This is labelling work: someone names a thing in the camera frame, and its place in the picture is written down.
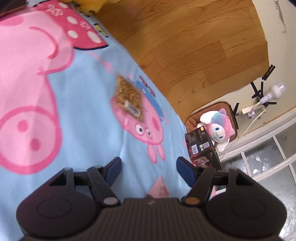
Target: white cable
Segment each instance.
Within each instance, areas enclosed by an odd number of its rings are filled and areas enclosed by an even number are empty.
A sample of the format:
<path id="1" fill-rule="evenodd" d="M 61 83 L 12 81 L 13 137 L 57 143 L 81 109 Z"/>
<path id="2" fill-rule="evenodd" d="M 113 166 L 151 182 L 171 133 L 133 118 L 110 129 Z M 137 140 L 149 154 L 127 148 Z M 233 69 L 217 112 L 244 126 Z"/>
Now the white cable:
<path id="1" fill-rule="evenodd" d="M 266 109 L 263 110 L 252 122 L 251 124 L 249 125 L 249 127 L 245 130 L 245 132 L 240 136 L 238 137 L 237 139 L 235 139 L 235 141 L 232 141 L 230 146 L 228 147 L 227 151 L 223 154 L 223 156 L 220 157 L 220 159 L 222 159 L 224 157 L 224 155 L 229 151 L 229 149 L 231 148 L 231 146 L 233 145 L 233 143 L 235 143 L 239 138 L 243 137 L 244 134 L 246 134 L 246 132 L 250 129 L 251 125 L 264 113 L 266 112 Z"/>
<path id="2" fill-rule="evenodd" d="M 260 104 L 261 104 L 261 103 L 260 103 L 260 102 L 258 102 L 258 103 L 256 103 L 255 105 L 253 105 L 253 107 L 252 107 L 251 111 L 255 110 L 255 107 L 256 107 L 257 105 L 260 105 Z"/>

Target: barcode label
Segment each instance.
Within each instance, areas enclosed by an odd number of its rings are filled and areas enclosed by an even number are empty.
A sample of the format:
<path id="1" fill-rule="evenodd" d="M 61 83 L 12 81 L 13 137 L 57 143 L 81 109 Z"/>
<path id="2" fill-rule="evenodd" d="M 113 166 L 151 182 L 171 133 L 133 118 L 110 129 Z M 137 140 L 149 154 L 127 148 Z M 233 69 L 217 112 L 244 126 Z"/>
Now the barcode label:
<path id="1" fill-rule="evenodd" d="M 140 117 L 140 112 L 137 108 L 135 108 L 129 101 L 125 101 L 124 108 L 130 111 L 135 117 Z"/>
<path id="2" fill-rule="evenodd" d="M 192 150 L 193 155 L 198 153 L 198 148 L 197 148 L 196 144 L 191 147 L 191 150 Z"/>
<path id="3" fill-rule="evenodd" d="M 203 146 L 204 146 L 204 149 L 205 149 L 205 148 L 208 148 L 210 146 L 210 144 L 209 144 L 209 142 L 206 142 L 206 143 L 203 144 Z"/>

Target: glass pane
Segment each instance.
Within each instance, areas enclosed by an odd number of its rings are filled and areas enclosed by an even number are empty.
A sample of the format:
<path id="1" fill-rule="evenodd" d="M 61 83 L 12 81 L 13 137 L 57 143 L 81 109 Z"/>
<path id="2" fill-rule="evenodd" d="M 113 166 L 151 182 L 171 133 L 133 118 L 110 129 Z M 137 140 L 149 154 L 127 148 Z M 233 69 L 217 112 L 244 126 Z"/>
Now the glass pane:
<path id="1" fill-rule="evenodd" d="M 228 172 L 230 168 L 238 168 L 248 175 L 246 165 L 244 164 L 244 160 L 242 159 L 241 154 L 234 156 L 230 159 L 227 159 L 226 161 L 222 161 L 221 166 L 222 166 L 222 170 L 225 172 Z"/>
<path id="2" fill-rule="evenodd" d="M 273 139 L 245 152 L 251 172 L 257 176 L 283 161 L 283 157 Z"/>
<path id="3" fill-rule="evenodd" d="M 296 153 L 296 124 L 277 134 L 276 138 L 287 158 Z"/>
<path id="4" fill-rule="evenodd" d="M 276 172 L 259 183 L 280 199 L 287 209 L 287 220 L 281 230 L 280 237 L 296 231 L 296 185 L 289 166 Z"/>

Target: light blue blanket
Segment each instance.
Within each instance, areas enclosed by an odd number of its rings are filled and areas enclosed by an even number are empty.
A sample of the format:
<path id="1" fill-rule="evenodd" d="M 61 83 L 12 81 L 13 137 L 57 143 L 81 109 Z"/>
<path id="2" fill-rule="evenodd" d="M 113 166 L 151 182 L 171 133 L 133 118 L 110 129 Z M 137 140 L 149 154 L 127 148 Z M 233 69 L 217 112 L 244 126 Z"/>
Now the light blue blanket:
<path id="1" fill-rule="evenodd" d="M 189 159 L 184 124 L 95 18 L 50 0 L 0 21 L 1 241 L 22 237 L 19 203 L 64 167 L 121 157 L 121 201 L 145 197 L 159 177 L 170 197 L 188 192 L 176 170 Z M 118 74 L 142 92 L 142 123 L 114 102 Z"/>

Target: pink plush toy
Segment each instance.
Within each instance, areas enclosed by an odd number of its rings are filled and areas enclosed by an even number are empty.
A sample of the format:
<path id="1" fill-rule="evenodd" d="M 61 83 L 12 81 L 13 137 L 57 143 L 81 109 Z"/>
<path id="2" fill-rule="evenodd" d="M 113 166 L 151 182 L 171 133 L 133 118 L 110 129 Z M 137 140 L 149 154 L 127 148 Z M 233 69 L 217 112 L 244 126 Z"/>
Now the pink plush toy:
<path id="1" fill-rule="evenodd" d="M 213 110 L 202 114 L 200 122 L 197 127 L 204 126 L 213 144 L 217 142 L 217 151 L 224 151 L 230 137 L 235 134 L 225 109 L 222 108 L 219 111 Z"/>

